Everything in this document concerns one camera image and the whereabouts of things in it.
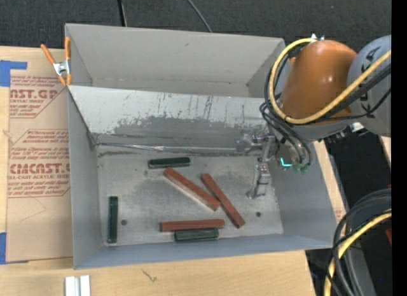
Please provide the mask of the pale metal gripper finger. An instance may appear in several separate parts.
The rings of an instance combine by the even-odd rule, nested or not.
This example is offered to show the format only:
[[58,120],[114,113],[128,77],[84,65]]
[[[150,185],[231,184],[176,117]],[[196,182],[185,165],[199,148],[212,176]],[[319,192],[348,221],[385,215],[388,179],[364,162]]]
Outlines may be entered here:
[[259,177],[260,177],[260,165],[256,164],[254,166],[254,177],[252,182],[251,189],[247,192],[247,196],[250,199],[257,199],[261,196],[260,184],[259,184]]
[[270,182],[270,170],[267,165],[260,165],[258,176],[258,194],[265,195]]

